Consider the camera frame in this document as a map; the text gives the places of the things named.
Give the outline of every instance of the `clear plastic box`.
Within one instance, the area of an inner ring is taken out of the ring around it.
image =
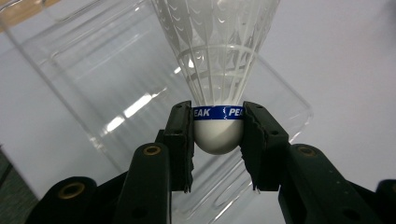
[[[192,99],[151,2],[24,0],[36,7],[25,21],[10,13],[21,2],[4,5],[2,29],[97,151],[126,171],[134,150],[165,127],[171,107]],[[23,30],[23,23],[36,29]],[[290,141],[312,117],[263,59],[252,68],[245,100],[265,106]],[[231,205],[248,204],[254,195],[246,193],[252,187],[239,149],[213,156],[196,147],[193,162],[191,193],[173,194],[173,223],[219,223]]]

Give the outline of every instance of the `shuttlecock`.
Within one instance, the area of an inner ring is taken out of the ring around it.
[[[278,0],[152,0],[195,103],[194,140],[210,154],[236,148],[238,106]]]

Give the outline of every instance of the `screw hole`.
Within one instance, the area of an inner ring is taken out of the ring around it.
[[[317,155],[314,149],[309,147],[298,147],[297,149],[307,157],[313,157]]]
[[[148,211],[142,207],[136,207],[134,210],[132,210],[132,217],[136,219],[146,217],[147,214]]]
[[[155,146],[150,146],[150,147],[146,147],[145,149],[143,149],[143,153],[146,156],[154,156],[154,155],[157,155],[160,152],[161,152],[161,148],[160,147],[155,147]]]
[[[58,192],[58,198],[60,199],[72,199],[74,197],[77,197],[80,193],[82,193],[85,189],[85,185],[80,183],[80,182],[74,182],[71,184],[68,184],[61,188]]]
[[[361,220],[361,215],[359,215],[357,211],[350,208],[343,209],[343,215],[353,221]]]

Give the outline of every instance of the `shuttlecock cork base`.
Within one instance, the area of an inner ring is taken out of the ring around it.
[[[194,140],[213,155],[234,150],[243,135],[243,107],[237,105],[198,106],[194,111]]]

